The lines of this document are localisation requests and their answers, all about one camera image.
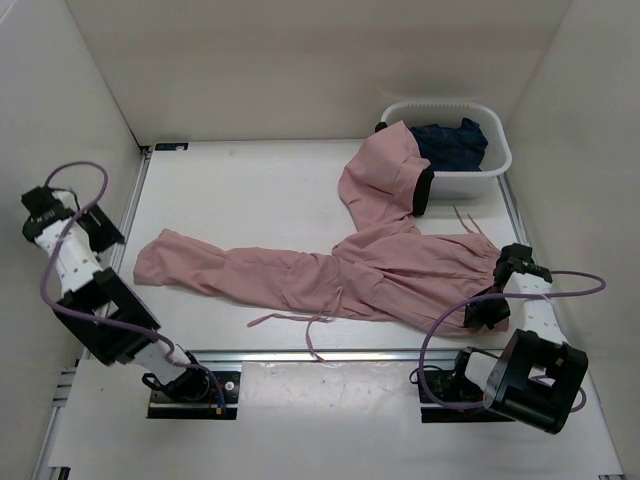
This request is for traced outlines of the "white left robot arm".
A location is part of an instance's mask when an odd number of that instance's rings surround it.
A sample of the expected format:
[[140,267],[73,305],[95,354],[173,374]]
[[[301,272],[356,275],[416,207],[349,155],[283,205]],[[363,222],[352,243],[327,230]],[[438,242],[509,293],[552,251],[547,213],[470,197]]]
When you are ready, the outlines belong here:
[[55,259],[55,272],[61,284],[61,298],[54,313],[61,323],[100,362],[137,364],[147,370],[143,383],[176,401],[195,401],[206,395],[210,377],[197,366],[193,355],[179,347],[169,348],[159,339],[141,332],[116,328],[95,320],[79,319],[79,314],[93,316],[111,305],[112,321],[138,326],[157,333],[155,317],[123,282],[116,272],[99,263],[99,255],[124,236],[102,209],[88,209],[61,236],[66,223],[79,210],[77,195],[71,190],[37,186],[21,196],[29,212],[22,227],[25,239],[47,254],[52,254],[57,241],[61,248]]

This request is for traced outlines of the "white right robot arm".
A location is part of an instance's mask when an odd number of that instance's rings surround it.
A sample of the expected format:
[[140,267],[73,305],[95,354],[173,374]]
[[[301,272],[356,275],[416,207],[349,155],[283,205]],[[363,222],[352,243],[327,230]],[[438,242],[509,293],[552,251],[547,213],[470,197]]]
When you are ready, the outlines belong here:
[[[532,248],[521,244],[503,247],[493,272],[494,283],[482,294],[504,293],[509,280],[524,280],[543,294],[552,283],[551,272],[536,265]],[[515,313],[506,299],[481,300],[465,307],[464,326],[493,328]],[[456,357],[449,387],[460,399],[470,400],[482,391],[483,408],[502,417],[557,434],[564,427],[586,374],[586,353],[567,343],[554,343],[533,331],[516,329],[500,357],[493,358],[467,347]],[[542,370],[552,381],[534,379]]]

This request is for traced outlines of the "pink drawstring trousers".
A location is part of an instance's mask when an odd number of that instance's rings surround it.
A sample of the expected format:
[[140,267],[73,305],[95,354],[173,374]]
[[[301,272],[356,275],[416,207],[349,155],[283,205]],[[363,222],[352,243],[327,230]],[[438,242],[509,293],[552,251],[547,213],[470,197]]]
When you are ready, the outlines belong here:
[[457,304],[493,284],[499,249],[473,220],[459,234],[426,235],[412,215],[416,180],[430,166],[402,122],[366,139],[338,194],[355,232],[330,254],[258,247],[222,250],[164,230],[138,254],[138,285],[179,286],[306,323],[332,317],[395,321],[461,334]]

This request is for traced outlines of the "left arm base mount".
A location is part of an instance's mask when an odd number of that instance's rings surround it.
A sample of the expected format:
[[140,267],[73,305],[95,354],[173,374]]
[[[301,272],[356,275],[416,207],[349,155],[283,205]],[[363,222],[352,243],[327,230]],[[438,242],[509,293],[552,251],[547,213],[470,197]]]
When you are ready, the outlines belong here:
[[147,417],[163,420],[235,420],[241,387],[241,372],[214,371],[218,383],[201,372],[186,373],[162,385],[152,373],[142,383],[151,390]]

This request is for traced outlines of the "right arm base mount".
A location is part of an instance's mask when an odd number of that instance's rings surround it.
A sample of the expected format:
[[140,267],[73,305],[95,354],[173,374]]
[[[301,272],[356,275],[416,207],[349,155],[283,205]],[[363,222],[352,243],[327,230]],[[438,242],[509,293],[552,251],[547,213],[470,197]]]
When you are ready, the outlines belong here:
[[[423,375],[430,391],[440,400],[449,403],[474,403],[483,399],[480,387],[464,376],[464,368],[467,366],[472,353],[479,353],[482,360],[497,360],[492,353],[467,347],[460,351],[450,369],[440,366],[425,364]],[[418,388],[421,410],[421,422],[423,424],[462,424],[462,423],[507,423],[511,419],[488,411],[484,408],[468,410],[445,409],[434,403],[424,392],[419,383],[418,369],[415,368],[409,374],[409,382]]]

